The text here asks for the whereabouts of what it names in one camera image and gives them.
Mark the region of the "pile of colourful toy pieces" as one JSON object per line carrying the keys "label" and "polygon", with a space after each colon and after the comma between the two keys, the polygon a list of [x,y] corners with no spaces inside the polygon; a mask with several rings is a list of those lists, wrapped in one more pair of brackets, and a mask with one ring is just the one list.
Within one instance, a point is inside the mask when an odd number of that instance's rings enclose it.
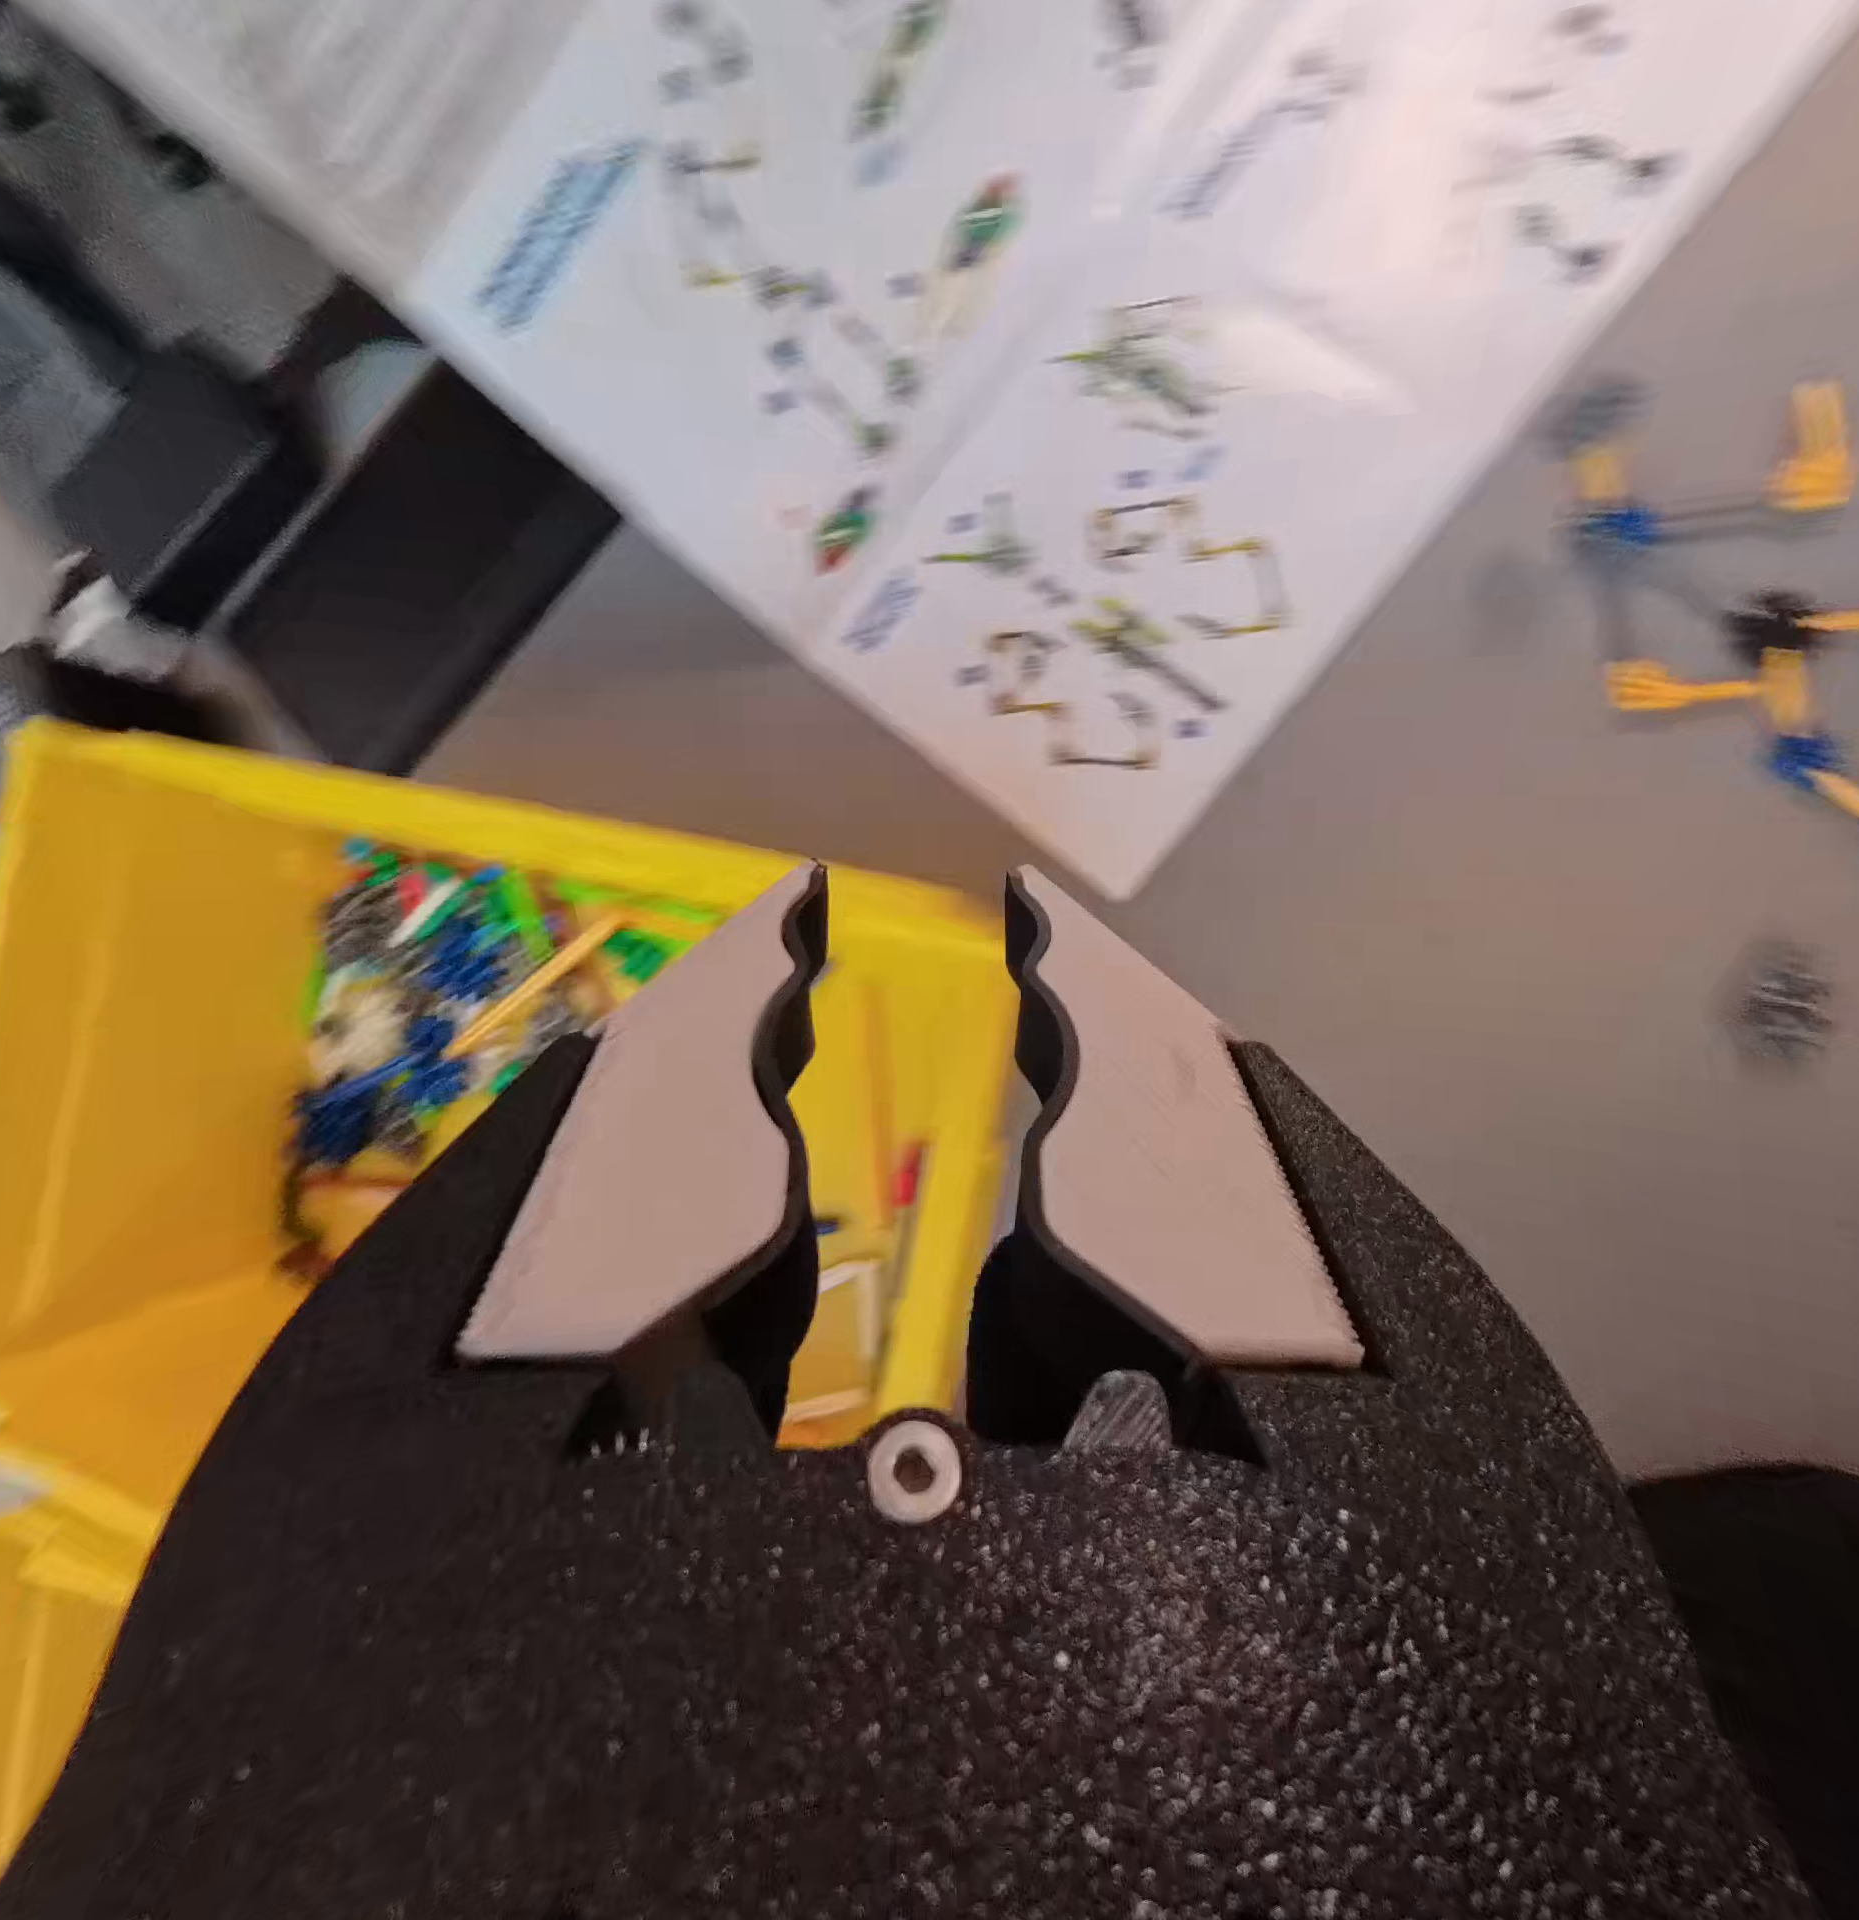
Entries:
{"label": "pile of colourful toy pieces", "polygon": [[[554,1041],[618,1014],[724,921],[697,899],[347,838],[301,999],[276,1270],[326,1278]],[[793,1363],[789,1446],[875,1414],[890,1357],[922,1145],[897,1131],[888,1014],[867,971],[821,968],[816,1055],[793,1096],[821,1295]]]}

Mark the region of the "white toy instruction sheet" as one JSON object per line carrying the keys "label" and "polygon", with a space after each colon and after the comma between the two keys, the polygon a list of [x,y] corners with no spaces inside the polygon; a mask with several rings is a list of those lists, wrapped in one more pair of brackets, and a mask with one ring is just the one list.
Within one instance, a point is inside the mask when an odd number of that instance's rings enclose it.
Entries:
{"label": "white toy instruction sheet", "polygon": [[1859,5],[29,5],[1133,899]]}

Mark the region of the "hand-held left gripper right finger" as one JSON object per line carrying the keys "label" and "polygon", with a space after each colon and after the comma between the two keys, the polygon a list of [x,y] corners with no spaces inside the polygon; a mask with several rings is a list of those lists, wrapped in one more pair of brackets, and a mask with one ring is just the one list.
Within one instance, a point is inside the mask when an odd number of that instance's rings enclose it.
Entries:
{"label": "hand-held left gripper right finger", "polygon": [[1371,1358],[1244,1041],[1035,867],[1007,875],[1005,941],[1039,1111],[977,1280],[968,1420],[1055,1449],[1103,1378],[1137,1375],[1173,1439],[1250,1449],[1233,1375]]}

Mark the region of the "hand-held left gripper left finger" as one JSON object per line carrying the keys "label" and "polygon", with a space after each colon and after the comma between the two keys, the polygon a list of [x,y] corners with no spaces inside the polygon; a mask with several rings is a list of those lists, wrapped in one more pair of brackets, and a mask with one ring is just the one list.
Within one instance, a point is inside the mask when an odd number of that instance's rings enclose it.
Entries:
{"label": "hand-held left gripper left finger", "polygon": [[607,1020],[459,1360],[603,1364],[614,1435],[693,1406],[773,1449],[821,1295],[791,1096],[828,941],[828,871],[802,861]]}

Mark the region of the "multicolour rod and connector assembly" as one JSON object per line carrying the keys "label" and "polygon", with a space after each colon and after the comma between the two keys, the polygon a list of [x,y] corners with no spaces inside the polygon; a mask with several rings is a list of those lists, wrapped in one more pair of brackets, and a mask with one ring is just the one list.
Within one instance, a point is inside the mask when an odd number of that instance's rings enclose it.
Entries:
{"label": "multicolour rod and connector assembly", "polygon": [[[1633,499],[1621,510],[1578,518],[1568,507],[1565,536],[1592,590],[1601,692],[1616,717],[1648,721],[1705,710],[1671,707],[1677,682],[1760,679],[1767,694],[1762,707],[1720,707],[1750,717],[1762,764],[1778,784],[1825,802],[1859,828],[1859,781],[1824,724],[1815,691],[1818,658],[1838,640],[1859,638],[1859,607],[1824,607],[1789,588],[1760,588],[1736,607],[1718,607],[1665,569],[1683,541],[1711,530],[1838,515],[1850,507],[1856,481],[1855,452],[1844,464],[1801,464],[1789,456],[1787,432],[1783,452],[1748,498],[1676,509],[1654,505],[1633,482]],[[1727,645],[1732,667],[1695,677],[1655,660],[1638,632],[1633,598],[1640,588],[1659,590],[1693,610]]]}

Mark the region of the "dark furniture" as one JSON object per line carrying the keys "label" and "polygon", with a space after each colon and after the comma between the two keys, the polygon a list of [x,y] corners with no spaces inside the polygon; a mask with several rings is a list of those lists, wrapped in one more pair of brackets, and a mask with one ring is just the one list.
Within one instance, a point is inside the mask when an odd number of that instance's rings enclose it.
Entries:
{"label": "dark furniture", "polygon": [[619,522],[354,282],[246,373],[160,345],[0,181],[0,291],[105,408],[39,482],[69,557],[222,638],[330,760],[415,771]]}

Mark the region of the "grey snowflake connector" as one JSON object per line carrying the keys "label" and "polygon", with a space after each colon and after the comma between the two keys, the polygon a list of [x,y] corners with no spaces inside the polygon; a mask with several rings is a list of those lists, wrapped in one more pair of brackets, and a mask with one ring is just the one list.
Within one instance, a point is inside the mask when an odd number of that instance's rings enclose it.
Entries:
{"label": "grey snowflake connector", "polygon": [[1801,1068],[1833,1034],[1833,984],[1819,954],[1797,941],[1756,941],[1724,1002],[1736,1055],[1760,1068]]}

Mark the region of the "yellow plastic crate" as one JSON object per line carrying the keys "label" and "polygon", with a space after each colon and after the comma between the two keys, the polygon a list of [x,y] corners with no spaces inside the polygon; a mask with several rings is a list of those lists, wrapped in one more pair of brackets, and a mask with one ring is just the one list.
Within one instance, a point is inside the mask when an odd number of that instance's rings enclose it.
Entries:
{"label": "yellow plastic crate", "polygon": [[[32,721],[0,791],[0,1873],[62,1771],[148,1553],[308,1298],[281,1268],[317,921],[346,843],[499,867],[693,941],[797,856],[160,735]],[[1000,1192],[1014,993],[997,910],[830,869],[818,1058],[795,1093],[821,1216],[904,1297],[845,1405],[848,1319],[797,1360],[789,1446],[950,1409]]]}

